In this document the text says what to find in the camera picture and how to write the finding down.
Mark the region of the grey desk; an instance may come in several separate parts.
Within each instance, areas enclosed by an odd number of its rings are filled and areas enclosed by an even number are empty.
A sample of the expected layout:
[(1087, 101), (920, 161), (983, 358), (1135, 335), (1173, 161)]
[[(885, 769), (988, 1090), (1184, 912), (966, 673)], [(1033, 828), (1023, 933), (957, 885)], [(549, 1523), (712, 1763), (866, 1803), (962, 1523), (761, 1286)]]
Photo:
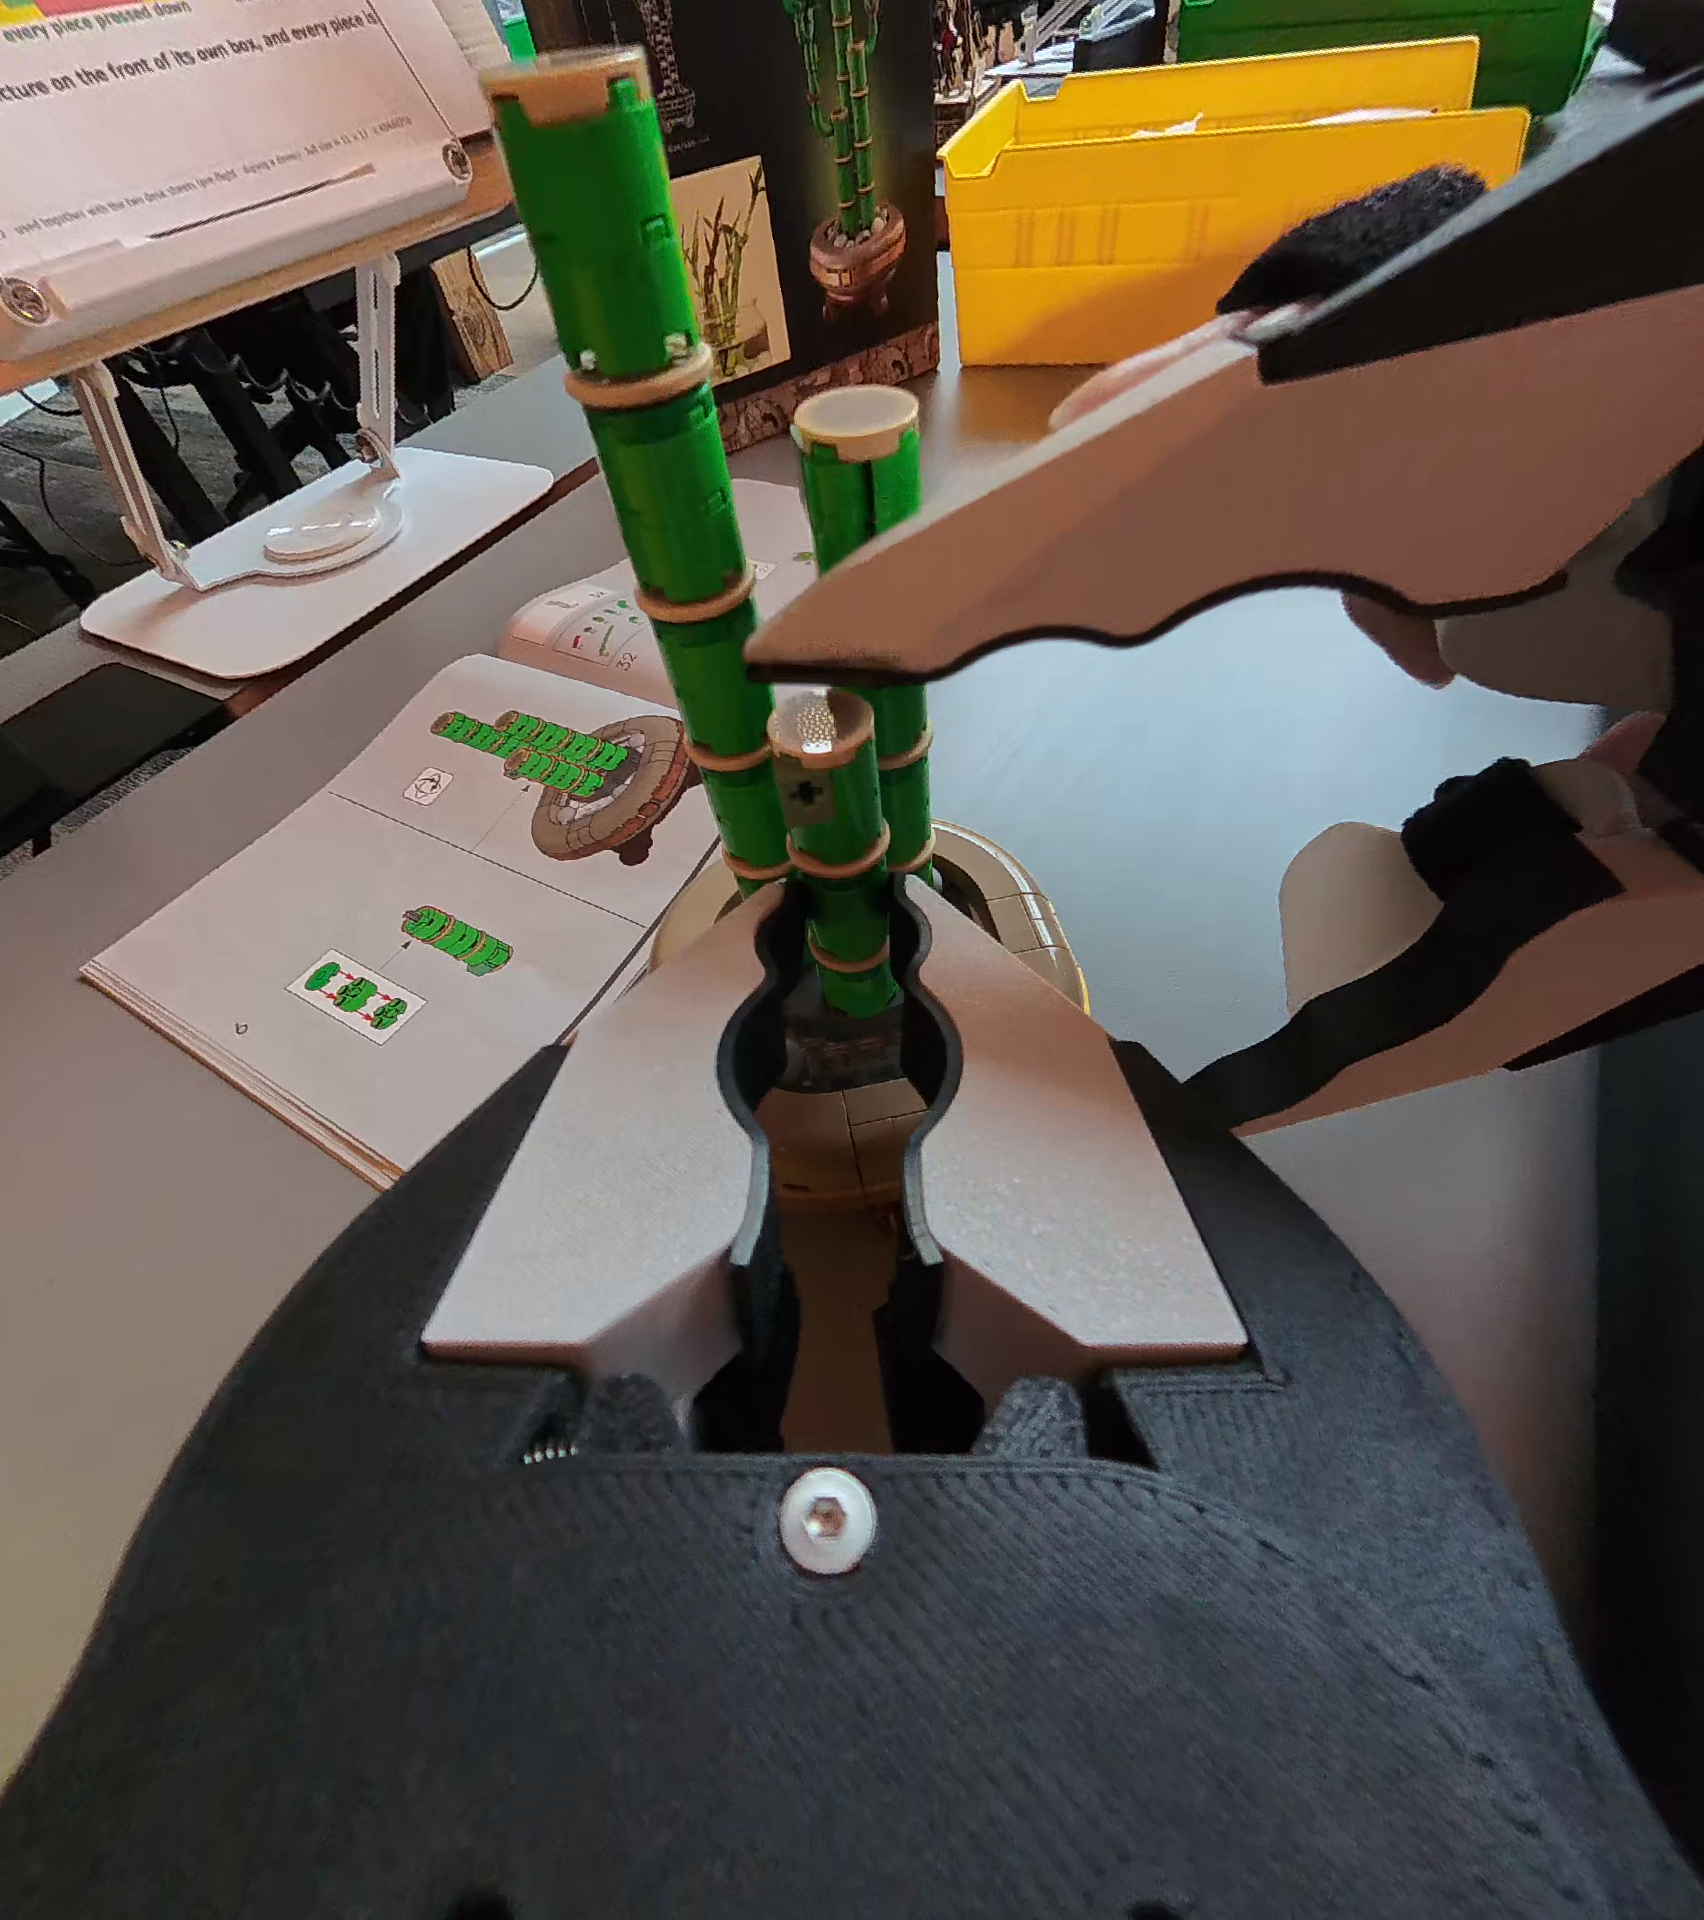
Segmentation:
[[(0, 1787), (218, 1379), (371, 1197), (81, 963), (303, 803), (510, 611), (617, 553), (588, 478), (0, 881)], [(1282, 1022), (1295, 850), (1596, 731), (1582, 708), (1414, 683), (1319, 590), (1126, 652), (1030, 641), (930, 705), (940, 813), (1032, 870), (1096, 1015), (1177, 1076)], [(1494, 1072), (1254, 1146), (1425, 1342), (1582, 1646), (1596, 1067)]]

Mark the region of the green plastic bin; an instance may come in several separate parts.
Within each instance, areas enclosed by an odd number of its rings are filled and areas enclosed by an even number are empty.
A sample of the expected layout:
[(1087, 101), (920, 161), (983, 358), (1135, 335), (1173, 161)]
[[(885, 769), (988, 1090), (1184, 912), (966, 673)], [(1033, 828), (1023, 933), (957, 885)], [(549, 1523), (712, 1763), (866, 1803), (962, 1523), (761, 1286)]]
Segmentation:
[(1179, 2), (1176, 60), (1471, 35), (1475, 106), (1557, 112), (1610, 27), (1599, 2)]

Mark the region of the green bamboo brick model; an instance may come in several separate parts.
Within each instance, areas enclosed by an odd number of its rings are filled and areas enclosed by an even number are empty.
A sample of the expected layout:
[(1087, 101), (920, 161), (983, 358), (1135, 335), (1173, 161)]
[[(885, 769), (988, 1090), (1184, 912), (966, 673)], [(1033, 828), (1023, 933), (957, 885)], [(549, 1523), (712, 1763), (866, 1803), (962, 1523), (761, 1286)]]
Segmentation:
[(1020, 862), (966, 828), (935, 828), (920, 685), (776, 700), (745, 672), (758, 576), (647, 54), (559, 52), (504, 68), (484, 89), (624, 538), (628, 597), (663, 663), (721, 862), (739, 896), (784, 884), (807, 909), (768, 1107), (778, 1184), (813, 1212), (877, 1207), (898, 1197), (907, 1129), (928, 1109), (898, 1066), (904, 962), (882, 932), (889, 884), (944, 888), (1085, 1007), (1077, 957)]

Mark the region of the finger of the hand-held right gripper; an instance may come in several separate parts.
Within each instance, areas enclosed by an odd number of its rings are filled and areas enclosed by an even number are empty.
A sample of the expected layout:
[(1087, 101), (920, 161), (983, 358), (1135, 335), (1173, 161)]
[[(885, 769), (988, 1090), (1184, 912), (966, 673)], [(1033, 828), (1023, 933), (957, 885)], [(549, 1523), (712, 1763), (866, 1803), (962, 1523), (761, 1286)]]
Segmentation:
[(1310, 377), (1211, 342), (862, 545), (750, 636), (776, 682), (1134, 645), (1279, 582), (1416, 608), (1550, 579), (1704, 439), (1704, 283)]
[(1704, 965), (1675, 851), (1501, 851), (1440, 898), (1405, 851), (1299, 851), (1279, 884), (1291, 1015), (1195, 1072), (1241, 1135), (1468, 1081)]

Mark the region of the person's right hand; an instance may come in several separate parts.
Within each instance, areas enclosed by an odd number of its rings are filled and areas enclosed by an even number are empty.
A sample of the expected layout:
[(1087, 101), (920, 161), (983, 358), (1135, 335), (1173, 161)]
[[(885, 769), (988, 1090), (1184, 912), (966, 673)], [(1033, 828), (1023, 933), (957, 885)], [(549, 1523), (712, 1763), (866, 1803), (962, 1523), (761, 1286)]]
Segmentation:
[[(1132, 388), (1192, 358), (1202, 347), (1218, 342), (1235, 342), (1263, 315), (1266, 309), (1259, 306), (1227, 309), (1170, 342), (1106, 365), (1053, 405), (1048, 427), (1063, 429), (1113, 401), (1118, 396), (1128, 394)], [(1453, 682), (1455, 673), (1444, 655), (1440, 626), (1433, 617), (1416, 611), (1397, 611), (1354, 591), (1344, 591), (1342, 604), (1347, 621), (1367, 636), (1367, 639), (1412, 680), (1431, 690)], [(1668, 817), (1672, 811), (1665, 799), (1637, 775), (1640, 759), (1656, 738), (1660, 723), (1661, 719), (1656, 711), (1630, 713), (1611, 723), (1583, 750), (1583, 759), (1610, 767), (1614, 775), (1627, 784), (1636, 817), (1649, 823)]]

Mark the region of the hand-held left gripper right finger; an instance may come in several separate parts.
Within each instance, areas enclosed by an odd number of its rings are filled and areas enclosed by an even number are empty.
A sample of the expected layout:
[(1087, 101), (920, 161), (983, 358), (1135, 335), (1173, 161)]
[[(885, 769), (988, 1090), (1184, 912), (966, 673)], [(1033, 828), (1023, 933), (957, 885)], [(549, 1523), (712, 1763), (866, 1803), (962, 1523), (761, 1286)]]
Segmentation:
[(1245, 1325), (1103, 1027), (916, 877), (911, 985), (944, 1048), (907, 1150), (935, 1350), (993, 1409), (1015, 1379), (1243, 1356)]

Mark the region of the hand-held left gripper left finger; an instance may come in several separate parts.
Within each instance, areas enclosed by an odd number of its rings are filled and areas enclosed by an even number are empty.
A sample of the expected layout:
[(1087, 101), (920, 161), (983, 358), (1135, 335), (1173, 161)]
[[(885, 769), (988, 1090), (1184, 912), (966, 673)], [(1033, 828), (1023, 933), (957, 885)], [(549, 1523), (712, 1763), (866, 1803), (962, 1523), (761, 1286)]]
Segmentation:
[(799, 900), (751, 894), (585, 1026), (423, 1325), (438, 1359), (653, 1379), (687, 1407), (779, 1267), (755, 1107), (788, 1066)]

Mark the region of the open instruction booklet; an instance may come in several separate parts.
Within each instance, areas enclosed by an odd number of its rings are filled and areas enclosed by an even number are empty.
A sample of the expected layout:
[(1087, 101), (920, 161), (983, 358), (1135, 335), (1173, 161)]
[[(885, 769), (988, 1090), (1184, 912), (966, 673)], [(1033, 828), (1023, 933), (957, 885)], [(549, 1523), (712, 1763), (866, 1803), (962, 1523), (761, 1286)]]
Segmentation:
[(389, 1188), (718, 862), (629, 565), (525, 604), (80, 977)]

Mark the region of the black bamboo product box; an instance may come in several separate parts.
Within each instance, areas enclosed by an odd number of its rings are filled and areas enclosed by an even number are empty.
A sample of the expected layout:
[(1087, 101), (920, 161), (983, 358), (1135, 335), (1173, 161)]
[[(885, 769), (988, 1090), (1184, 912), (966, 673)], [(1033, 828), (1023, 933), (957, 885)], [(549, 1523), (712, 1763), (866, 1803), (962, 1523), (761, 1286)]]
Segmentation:
[(935, 370), (925, 2), (616, 2), (647, 54), (679, 252), (729, 452), (809, 394)]

